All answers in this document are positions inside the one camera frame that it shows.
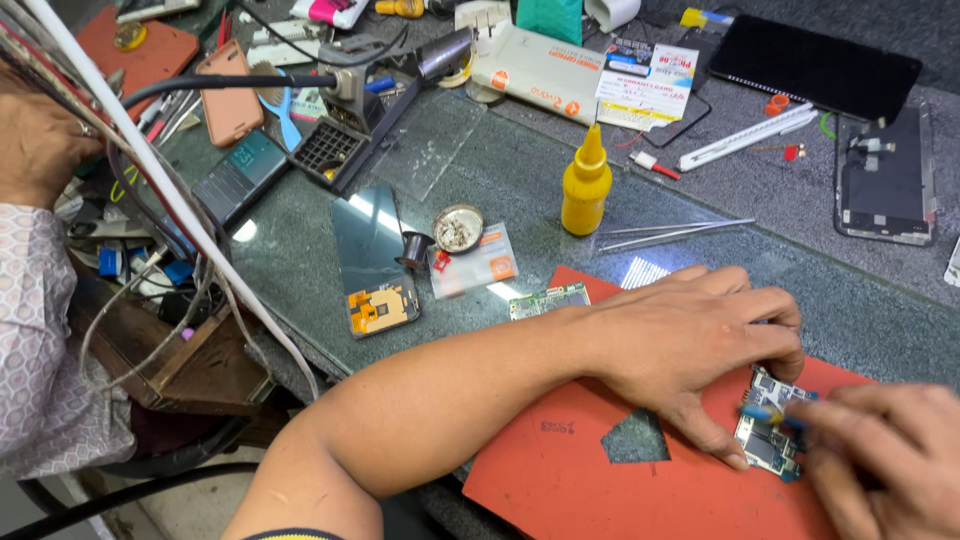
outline phone screen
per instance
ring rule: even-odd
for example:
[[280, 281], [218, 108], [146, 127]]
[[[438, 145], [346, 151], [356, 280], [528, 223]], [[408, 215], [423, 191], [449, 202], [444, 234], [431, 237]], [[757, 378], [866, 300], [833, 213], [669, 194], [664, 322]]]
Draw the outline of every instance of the phone screen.
[[844, 39], [740, 15], [710, 71], [864, 120], [893, 122], [923, 63]]

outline blue comb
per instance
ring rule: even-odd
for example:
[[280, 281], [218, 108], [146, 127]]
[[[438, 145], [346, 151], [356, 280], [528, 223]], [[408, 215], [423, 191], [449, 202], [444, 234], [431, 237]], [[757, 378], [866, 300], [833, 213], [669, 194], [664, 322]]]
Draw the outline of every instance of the blue comb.
[[[280, 75], [286, 75], [286, 73], [279, 68], [277, 68], [276, 71], [278, 71]], [[297, 148], [297, 145], [300, 144], [300, 141], [303, 139], [303, 135], [300, 134], [300, 130], [294, 125], [294, 121], [290, 119], [290, 102], [292, 101], [290, 97], [290, 87], [285, 86], [283, 88], [283, 101], [280, 102], [279, 107], [274, 107], [267, 103], [260, 94], [257, 94], [256, 97], [260, 99], [260, 103], [263, 104], [266, 110], [276, 114], [280, 119], [280, 132], [283, 134], [283, 145], [287, 147], [288, 152], [293, 152], [294, 148]]]

